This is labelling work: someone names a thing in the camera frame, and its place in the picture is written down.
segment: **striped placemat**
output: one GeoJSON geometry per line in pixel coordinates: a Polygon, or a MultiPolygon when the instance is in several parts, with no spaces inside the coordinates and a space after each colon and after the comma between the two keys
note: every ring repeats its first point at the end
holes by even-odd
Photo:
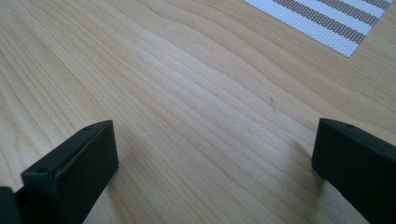
{"type": "Polygon", "coordinates": [[[245,0],[350,57],[392,0],[245,0]]]}

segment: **black clamp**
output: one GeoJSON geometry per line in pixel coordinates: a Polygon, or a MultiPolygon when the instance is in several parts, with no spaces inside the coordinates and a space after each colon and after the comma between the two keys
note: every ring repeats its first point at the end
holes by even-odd
{"type": "Polygon", "coordinates": [[[350,124],[320,119],[312,167],[370,223],[396,223],[395,146],[350,124]]]}
{"type": "Polygon", "coordinates": [[[15,194],[0,188],[0,223],[82,223],[118,168],[113,122],[85,127],[23,171],[15,194]]]}

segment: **black object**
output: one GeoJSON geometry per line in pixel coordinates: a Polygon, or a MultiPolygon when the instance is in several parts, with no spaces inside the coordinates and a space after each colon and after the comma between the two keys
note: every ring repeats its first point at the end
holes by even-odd
{"type": "Polygon", "coordinates": [[[18,192],[0,188],[0,223],[82,223],[118,168],[113,122],[88,126],[22,172],[18,192]]]}
{"type": "Polygon", "coordinates": [[[320,119],[312,167],[370,223],[396,223],[395,146],[350,124],[320,119]]]}

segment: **small scratch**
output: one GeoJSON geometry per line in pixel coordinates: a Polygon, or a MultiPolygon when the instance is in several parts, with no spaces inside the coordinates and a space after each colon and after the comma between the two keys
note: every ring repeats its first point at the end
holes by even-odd
{"type": "Polygon", "coordinates": [[[274,112],[274,114],[275,114],[275,107],[273,106],[274,99],[273,99],[272,97],[270,97],[270,100],[271,100],[271,106],[272,106],[272,108],[273,108],[273,112],[274,112]]]}

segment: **wooden table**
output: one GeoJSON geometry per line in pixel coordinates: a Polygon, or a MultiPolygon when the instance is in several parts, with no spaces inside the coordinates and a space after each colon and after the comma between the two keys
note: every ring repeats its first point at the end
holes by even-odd
{"type": "Polygon", "coordinates": [[[351,58],[240,0],[1,0],[0,185],[113,119],[85,223],[364,223],[311,168],[318,119],[396,144],[396,5],[351,58]]]}

